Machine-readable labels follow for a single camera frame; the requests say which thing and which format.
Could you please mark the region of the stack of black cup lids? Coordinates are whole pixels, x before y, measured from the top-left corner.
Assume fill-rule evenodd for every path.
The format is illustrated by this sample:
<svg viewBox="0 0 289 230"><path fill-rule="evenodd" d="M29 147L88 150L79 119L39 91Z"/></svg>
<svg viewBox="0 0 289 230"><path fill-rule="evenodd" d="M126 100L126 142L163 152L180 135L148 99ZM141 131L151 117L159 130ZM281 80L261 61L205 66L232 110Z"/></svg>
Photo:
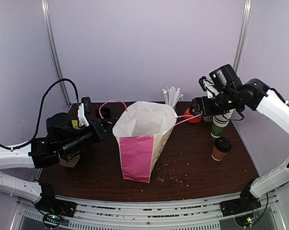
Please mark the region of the stack of black cup lids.
<svg viewBox="0 0 289 230"><path fill-rule="evenodd" d="M97 109L95 111L95 117L96 118L103 118L109 119L111 118L111 110L108 107L103 107L101 109Z"/></svg>

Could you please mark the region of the stack of paper cups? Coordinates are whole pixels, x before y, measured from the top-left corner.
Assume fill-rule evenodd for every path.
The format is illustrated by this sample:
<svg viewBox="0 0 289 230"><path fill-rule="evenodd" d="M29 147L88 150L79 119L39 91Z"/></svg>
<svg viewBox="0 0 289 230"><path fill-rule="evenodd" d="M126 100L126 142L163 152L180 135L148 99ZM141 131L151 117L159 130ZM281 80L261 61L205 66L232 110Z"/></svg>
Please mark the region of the stack of paper cups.
<svg viewBox="0 0 289 230"><path fill-rule="evenodd" d="M219 138L222 135L223 130L230 122L230 118L231 113L213 116L212 130L210 133L213 138Z"/></svg>

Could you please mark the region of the pink and white paper bag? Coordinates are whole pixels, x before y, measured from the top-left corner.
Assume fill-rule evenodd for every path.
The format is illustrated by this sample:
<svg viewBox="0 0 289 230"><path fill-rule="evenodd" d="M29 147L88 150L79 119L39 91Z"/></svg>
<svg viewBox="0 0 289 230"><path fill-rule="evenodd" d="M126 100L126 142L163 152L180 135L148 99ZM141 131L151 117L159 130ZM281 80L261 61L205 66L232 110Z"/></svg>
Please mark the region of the pink and white paper bag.
<svg viewBox="0 0 289 230"><path fill-rule="evenodd" d="M152 170L180 116L167 104L137 101L124 106L112 128L123 178L149 183Z"/></svg>

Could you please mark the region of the stack of cardboard cup carriers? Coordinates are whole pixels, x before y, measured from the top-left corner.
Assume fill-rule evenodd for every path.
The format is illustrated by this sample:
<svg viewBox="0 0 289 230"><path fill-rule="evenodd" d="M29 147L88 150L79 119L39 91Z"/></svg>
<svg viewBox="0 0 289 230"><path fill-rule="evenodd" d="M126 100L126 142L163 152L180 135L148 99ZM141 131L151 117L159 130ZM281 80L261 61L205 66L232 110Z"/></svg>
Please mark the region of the stack of cardboard cup carriers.
<svg viewBox="0 0 289 230"><path fill-rule="evenodd" d="M65 159L59 157L59 160L60 160L59 164L64 166L64 167L67 167L67 168L75 168L79 159L80 159L80 155L68 157L67 161Z"/></svg>

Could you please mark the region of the single brown paper cup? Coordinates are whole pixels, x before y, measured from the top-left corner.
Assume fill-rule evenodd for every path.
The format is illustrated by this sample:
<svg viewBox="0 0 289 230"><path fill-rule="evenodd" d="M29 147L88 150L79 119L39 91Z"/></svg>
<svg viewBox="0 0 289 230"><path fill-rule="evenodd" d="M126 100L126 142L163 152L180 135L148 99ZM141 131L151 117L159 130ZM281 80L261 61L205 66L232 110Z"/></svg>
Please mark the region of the single brown paper cup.
<svg viewBox="0 0 289 230"><path fill-rule="evenodd" d="M227 153L229 153L231 150L231 146L225 146L225 147L222 147L222 146L217 146L215 145L213 150L212 150L212 158L216 161L221 161Z"/></svg>

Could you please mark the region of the single black cup lid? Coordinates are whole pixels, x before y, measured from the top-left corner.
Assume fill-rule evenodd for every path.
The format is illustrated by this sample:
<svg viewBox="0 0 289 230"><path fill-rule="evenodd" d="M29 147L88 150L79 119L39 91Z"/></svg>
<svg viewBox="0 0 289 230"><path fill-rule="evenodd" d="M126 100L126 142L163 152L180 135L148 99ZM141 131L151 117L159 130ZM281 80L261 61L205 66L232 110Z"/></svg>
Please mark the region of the single black cup lid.
<svg viewBox="0 0 289 230"><path fill-rule="evenodd" d="M232 149L231 142L228 138L226 137L219 137L215 140L214 142L214 147L220 151L227 153Z"/></svg>

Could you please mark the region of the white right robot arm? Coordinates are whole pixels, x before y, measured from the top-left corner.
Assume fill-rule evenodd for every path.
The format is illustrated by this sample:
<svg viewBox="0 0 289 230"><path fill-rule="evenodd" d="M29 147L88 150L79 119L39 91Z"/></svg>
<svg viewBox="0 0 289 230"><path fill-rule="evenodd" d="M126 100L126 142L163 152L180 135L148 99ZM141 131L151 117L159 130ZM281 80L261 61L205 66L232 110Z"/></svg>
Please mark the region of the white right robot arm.
<svg viewBox="0 0 289 230"><path fill-rule="evenodd" d="M194 98L190 113L194 117L212 117L211 135L216 138L212 158L220 161L231 149L228 139L221 137L223 129L232 120L236 111L244 119L242 112L246 107L267 117L283 132L268 134L268 141L256 141L257 150L266 157L276 155L278 150L286 150L285 161L270 172L246 184L237 199L220 203L223 216L237 215L260 208L259 199L268 193L289 183L289 148L281 143L285 136L289 137L289 103L275 89L259 79L251 79L242 83L230 64L212 71L209 78L199 79L199 84L206 96Z"/></svg>

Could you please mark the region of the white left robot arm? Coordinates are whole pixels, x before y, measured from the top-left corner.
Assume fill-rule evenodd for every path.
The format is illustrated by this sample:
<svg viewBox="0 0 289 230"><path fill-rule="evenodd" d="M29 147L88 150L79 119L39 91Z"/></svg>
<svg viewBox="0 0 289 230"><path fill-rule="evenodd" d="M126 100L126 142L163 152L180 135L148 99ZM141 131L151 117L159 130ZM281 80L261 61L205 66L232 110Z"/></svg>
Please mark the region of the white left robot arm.
<svg viewBox="0 0 289 230"><path fill-rule="evenodd" d="M56 164L73 167L82 151L106 139L115 118L95 118L74 128L68 113L46 120L47 136L20 145L0 146L0 191L33 202L35 208L55 218L73 217L77 204L57 199L53 186L25 181L3 173L6 169L43 169Z"/></svg>

